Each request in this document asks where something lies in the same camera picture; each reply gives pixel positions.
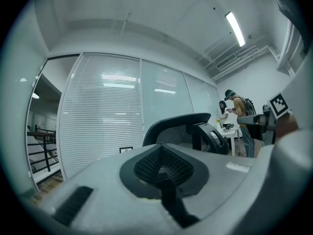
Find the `window blinds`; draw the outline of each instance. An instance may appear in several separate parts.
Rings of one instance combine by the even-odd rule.
[[[59,141],[66,177],[143,142],[139,60],[84,54],[62,102]]]

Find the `white ceiling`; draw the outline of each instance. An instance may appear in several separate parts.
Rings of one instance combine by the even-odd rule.
[[[134,23],[144,26],[142,32],[147,28],[161,32],[178,40],[177,48],[199,59],[222,39],[227,38],[225,48],[236,42],[234,34],[229,37],[232,30],[224,17],[229,11],[235,14],[246,42],[250,41],[250,34],[264,35],[265,22],[259,4],[260,0],[35,0],[35,9],[49,49],[66,32],[95,22],[97,26],[111,27],[113,20],[119,20],[120,30],[131,13],[125,30],[131,30],[127,25]],[[208,62],[207,56],[201,60],[204,66]]]
[[[75,61],[77,60],[77,58],[78,58],[78,56],[59,58],[59,64],[62,65],[63,68],[69,74],[70,70],[73,68],[73,65],[74,65]]]

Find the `mesh backrest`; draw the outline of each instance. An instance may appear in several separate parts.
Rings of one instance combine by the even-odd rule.
[[[192,137],[186,131],[186,125],[175,126],[162,131],[156,143],[172,143],[192,149]],[[207,149],[208,144],[201,138],[201,151]]]

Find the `white wall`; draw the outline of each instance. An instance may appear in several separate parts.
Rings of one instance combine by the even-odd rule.
[[[39,99],[32,98],[29,110],[46,118],[56,120],[58,107],[58,103],[47,103],[45,99],[40,97]]]
[[[266,32],[275,49],[282,51],[288,19],[280,12],[276,0],[258,0],[262,10]]]
[[[233,90],[251,99],[256,113],[261,114],[262,106],[267,104],[267,100],[282,91],[291,80],[289,76],[276,71],[276,65],[277,62],[270,53],[249,63],[244,70],[217,84],[221,99],[224,99],[226,90]],[[230,100],[226,104],[233,107]]]
[[[64,57],[48,60],[42,75],[59,93],[64,92],[65,83],[77,57]]]
[[[121,37],[119,34],[112,35],[109,29],[78,29],[65,35],[51,50],[51,56],[81,52],[114,53],[146,59],[186,72],[216,86],[208,73],[187,54],[140,34],[124,32]]]
[[[0,162],[17,195],[29,196],[35,189],[28,176],[25,127],[32,84],[44,63],[45,51],[30,3],[11,29],[0,60]]]
[[[55,131],[58,107],[59,104],[47,103],[42,97],[32,98],[28,114],[28,119],[32,118],[32,121],[28,120],[27,124],[32,127],[33,131],[35,124],[40,129]]]

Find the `desk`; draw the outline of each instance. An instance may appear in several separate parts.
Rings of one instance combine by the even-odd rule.
[[[232,128],[226,132],[224,132],[223,130],[218,130],[219,133],[221,134],[221,136],[224,138],[230,138],[231,141],[231,155],[235,156],[235,137],[237,134],[237,138],[238,138],[238,142],[239,142],[239,152],[241,153],[241,143],[240,143],[240,136],[239,136],[239,128]]]

